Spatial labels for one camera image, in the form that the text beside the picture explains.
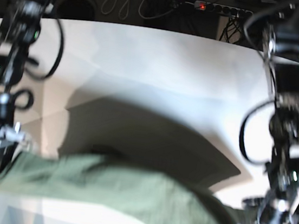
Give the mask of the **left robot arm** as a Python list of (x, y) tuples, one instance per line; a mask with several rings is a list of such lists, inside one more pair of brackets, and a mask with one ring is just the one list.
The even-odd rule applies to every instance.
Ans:
[[(276, 23), (279, 12), (292, 14)], [(299, 0), (284, 0), (250, 16), (243, 33), (266, 20), (262, 58), (268, 78), (269, 103), (274, 113), (269, 121), (273, 140), (271, 160), (265, 163), (269, 189), (263, 197), (243, 200), (248, 213), (245, 224), (298, 224), (299, 205)]]

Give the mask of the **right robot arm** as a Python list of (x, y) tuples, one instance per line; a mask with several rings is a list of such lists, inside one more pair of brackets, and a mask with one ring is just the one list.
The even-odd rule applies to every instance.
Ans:
[(29, 56), (29, 48), (41, 33), (41, 19), (51, 14), (55, 0), (9, 0), (0, 23), (0, 175), (13, 159), (17, 147), (26, 141), (26, 134), (14, 121), (16, 111), (33, 106), (30, 89), (11, 89), (18, 85), (24, 74), (33, 80), (43, 81), (57, 70), (64, 51), (65, 39), (61, 21), (55, 21), (60, 32), (60, 46), (52, 68), (45, 75), (36, 75), (27, 65), (38, 66)]

